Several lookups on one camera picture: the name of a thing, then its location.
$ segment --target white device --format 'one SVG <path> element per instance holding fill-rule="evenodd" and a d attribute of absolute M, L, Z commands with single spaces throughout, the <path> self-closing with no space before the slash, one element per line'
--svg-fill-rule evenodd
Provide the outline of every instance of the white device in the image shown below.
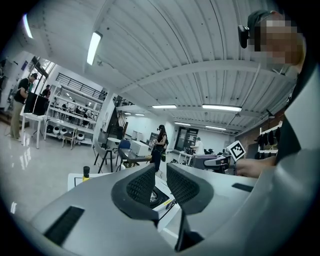
<path fill-rule="evenodd" d="M 144 157 L 149 155 L 149 146 L 140 141 L 131 141 L 130 149 L 138 157 Z"/>
<path fill-rule="evenodd" d="M 239 140 L 235 141 L 231 145 L 226 147 L 230 152 L 233 160 L 236 162 L 239 160 L 245 153 L 245 148 L 242 146 Z"/>

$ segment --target blue chair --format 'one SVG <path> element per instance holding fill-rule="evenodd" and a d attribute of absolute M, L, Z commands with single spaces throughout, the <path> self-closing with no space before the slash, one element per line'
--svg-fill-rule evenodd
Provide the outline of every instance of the blue chair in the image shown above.
<path fill-rule="evenodd" d="M 116 156 L 116 162 L 115 162 L 115 166 L 117 166 L 118 164 L 118 157 L 119 157 L 119 149 L 125 149 L 125 150 L 128 150 L 130 149 L 130 146 L 131 146 L 131 143 L 129 140 L 126 140 L 126 139 L 122 139 L 119 143 L 119 146 L 118 146 L 118 151 L 117 151 L 117 156 Z"/>

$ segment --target shelving unit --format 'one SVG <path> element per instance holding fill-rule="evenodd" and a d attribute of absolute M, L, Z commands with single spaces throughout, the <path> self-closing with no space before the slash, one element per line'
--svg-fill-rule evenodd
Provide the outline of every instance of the shelving unit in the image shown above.
<path fill-rule="evenodd" d="M 69 128 L 69 131 L 72 132 L 74 129 L 77 129 L 78 132 L 81 132 L 81 133 L 85 133 L 85 137 L 83 140 L 77 140 L 77 143 L 79 144 L 88 144 L 88 145 L 93 145 L 93 136 L 95 134 L 94 130 L 95 130 L 95 126 L 97 124 L 97 119 L 98 119 L 98 116 L 100 114 L 100 111 L 99 110 L 95 110 L 91 107 L 87 107 L 83 104 L 80 104 L 80 103 L 76 103 L 76 102 L 73 102 L 72 100 L 68 99 L 68 98 L 65 98 L 65 97 L 62 97 L 62 91 L 66 91 L 66 92 L 70 92 L 70 93 L 73 93 L 73 94 L 76 94 L 77 96 L 80 96 L 86 100 L 90 100 L 92 102 L 96 102 L 98 104 L 103 104 L 104 102 L 98 98 L 95 98 L 91 95 L 88 95 L 87 93 L 83 92 L 83 91 L 79 91 L 79 90 L 75 90 L 74 88 L 71 88 L 69 86 L 66 86 L 66 85 L 59 85 L 59 86 L 56 86 L 55 89 L 54 89 L 54 92 L 52 94 L 52 97 L 50 97 L 50 101 L 49 101 L 49 106 L 48 109 L 47 109 L 47 116 L 48 116 L 48 122 L 46 123 L 45 125 L 45 136 L 48 135 L 50 137 L 54 137 L 54 138 L 58 138 L 60 139 L 61 136 L 58 135 L 58 134 L 54 134 L 54 133 L 47 133 L 47 126 L 49 123 L 53 123 L 53 124 L 56 124 L 58 125 L 59 127 L 61 128 Z M 59 108 L 56 108 L 55 106 L 57 105 L 57 99 L 60 99 L 62 101 L 65 101 L 65 102 L 68 102 L 68 103 L 72 103 L 78 107 L 82 107 L 84 109 L 87 109 L 87 110 L 91 110 L 97 119 L 91 119 L 91 118 L 85 118 L 81 115 L 78 115 L 78 114 L 75 114 L 75 113 L 71 113 L 71 112 L 68 112 L 68 111 L 64 111 L 62 109 L 59 109 Z M 93 124 L 93 128 L 88 128 L 88 127 L 83 127 L 81 125 L 76 125 L 75 123 L 70 123 L 70 122 L 67 122 L 67 121 L 64 121 L 64 120 L 61 120 L 59 118 L 55 118 L 55 117 L 52 117 L 52 116 L 49 116 L 49 111 L 52 111 L 52 114 L 54 112 L 58 112 L 58 113 L 61 113 L 61 114 L 65 114 L 67 116 L 71 116 L 73 118 L 77 118 L 77 119 L 80 119 L 80 120 L 83 120 L 83 121 L 88 121 L 90 124 Z"/>
<path fill-rule="evenodd" d="M 268 130 L 265 130 L 265 131 L 262 131 L 262 127 L 260 127 L 260 135 L 264 135 L 264 134 L 268 134 L 270 133 L 271 131 L 275 131 L 276 129 L 282 127 L 282 123 L 281 124 L 278 124 L 277 126 L 275 127 L 272 127 Z M 265 154 L 276 154 L 278 153 L 278 149 L 271 149 L 271 150 L 260 150 L 260 146 L 258 146 L 258 152 L 259 153 L 265 153 Z"/>

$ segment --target woman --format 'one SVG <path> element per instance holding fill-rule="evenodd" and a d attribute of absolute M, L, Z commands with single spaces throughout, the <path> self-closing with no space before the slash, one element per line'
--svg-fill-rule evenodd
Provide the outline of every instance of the woman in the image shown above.
<path fill-rule="evenodd" d="M 154 143 L 151 156 L 152 160 L 150 163 L 154 163 L 155 166 L 155 172 L 159 171 L 160 161 L 161 161 L 161 154 L 165 150 L 166 140 L 167 140 L 167 133 L 166 128 L 163 124 L 159 125 L 159 128 L 157 130 L 160 130 L 159 136 Z"/>

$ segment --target shiny floor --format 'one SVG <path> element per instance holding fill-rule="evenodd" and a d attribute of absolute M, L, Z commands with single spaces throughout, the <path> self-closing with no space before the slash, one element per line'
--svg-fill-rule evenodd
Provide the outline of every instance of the shiny floor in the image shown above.
<path fill-rule="evenodd" d="M 94 165 L 96 153 L 89 145 L 76 145 L 70 150 L 70 144 L 62 148 L 62 141 L 53 137 L 46 140 L 40 136 L 39 149 L 36 149 L 36 134 L 31 125 L 26 129 L 23 145 L 9 137 L 10 126 L 0 122 L 0 194 L 8 211 L 30 221 L 37 212 L 67 192 L 67 180 L 70 173 L 83 173 L 83 167 L 89 166 L 90 173 L 98 173 L 101 158 Z M 178 156 L 171 153 L 166 162 L 161 162 L 156 174 L 167 180 L 166 163 Z M 113 171 L 116 159 L 112 161 Z M 103 164 L 102 172 L 110 172 L 110 160 Z M 168 232 L 161 232 L 172 245 L 179 231 L 180 212 L 167 226 Z"/>

